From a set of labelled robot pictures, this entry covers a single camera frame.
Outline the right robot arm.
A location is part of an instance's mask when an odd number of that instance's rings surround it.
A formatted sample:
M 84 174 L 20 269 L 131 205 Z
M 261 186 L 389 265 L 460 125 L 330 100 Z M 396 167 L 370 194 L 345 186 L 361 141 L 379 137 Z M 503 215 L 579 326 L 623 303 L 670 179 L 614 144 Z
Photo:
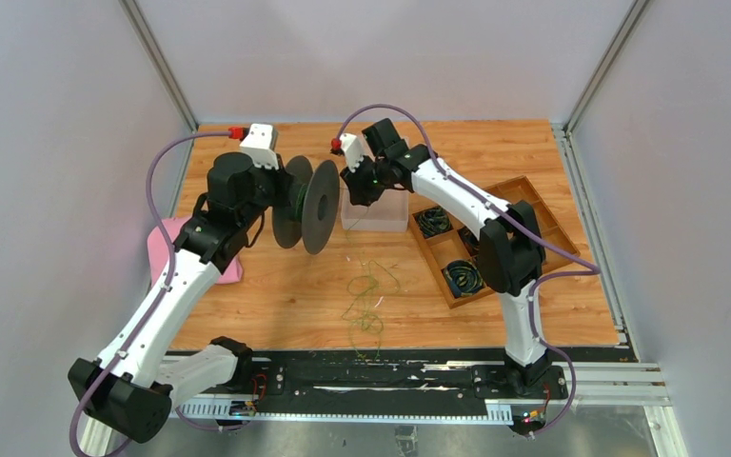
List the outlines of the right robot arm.
M 476 267 L 501 302 L 506 384 L 518 396 L 534 394 L 551 364 L 541 336 L 537 286 L 545 253 L 533 207 L 509 204 L 468 182 L 428 140 L 409 147 L 389 119 L 360 135 L 340 131 L 330 145 L 346 160 L 341 177 L 352 204 L 369 206 L 388 189 L 406 190 L 434 202 L 473 233 L 479 243 Z

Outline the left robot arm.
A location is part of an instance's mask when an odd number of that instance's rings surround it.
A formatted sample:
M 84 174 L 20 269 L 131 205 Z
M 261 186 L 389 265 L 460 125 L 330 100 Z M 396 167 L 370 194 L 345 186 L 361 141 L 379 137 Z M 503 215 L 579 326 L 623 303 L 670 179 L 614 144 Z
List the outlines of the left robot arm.
M 78 359 L 70 368 L 79 413 L 146 443 L 174 409 L 204 390 L 222 385 L 241 393 L 251 386 L 252 351 L 228 337 L 167 368 L 162 360 L 197 302 L 253 245 L 251 226 L 267 209 L 293 205 L 311 176 L 305 159 L 273 169 L 242 152 L 214 160 L 191 218 L 166 240 L 168 261 L 148 296 L 96 359 Z

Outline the dark grey perforated spool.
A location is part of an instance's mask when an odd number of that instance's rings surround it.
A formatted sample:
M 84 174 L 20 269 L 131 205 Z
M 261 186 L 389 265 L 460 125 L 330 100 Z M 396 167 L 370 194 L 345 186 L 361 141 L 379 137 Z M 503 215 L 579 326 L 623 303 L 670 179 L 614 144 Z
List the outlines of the dark grey perforated spool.
M 335 226 L 340 203 L 340 176 L 336 164 L 325 160 L 313 168 L 298 155 L 285 166 L 285 198 L 272 209 L 272 230 L 280 248 L 300 241 L 312 255 L 325 247 Z

